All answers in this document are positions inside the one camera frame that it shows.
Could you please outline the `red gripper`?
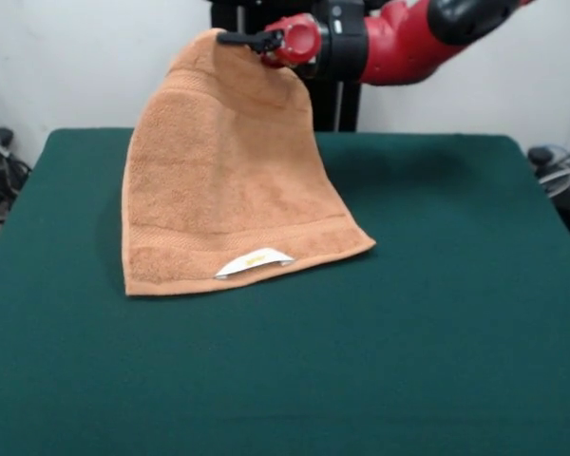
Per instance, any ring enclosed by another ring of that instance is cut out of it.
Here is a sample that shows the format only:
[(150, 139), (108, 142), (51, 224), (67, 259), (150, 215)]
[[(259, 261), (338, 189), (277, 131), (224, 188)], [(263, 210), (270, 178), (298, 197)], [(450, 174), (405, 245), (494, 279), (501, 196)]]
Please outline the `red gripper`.
[(268, 50), (261, 60), (268, 67), (297, 67), (312, 61), (321, 49), (319, 23), (310, 13), (282, 17), (255, 34), (222, 31), (217, 41), (226, 46)]

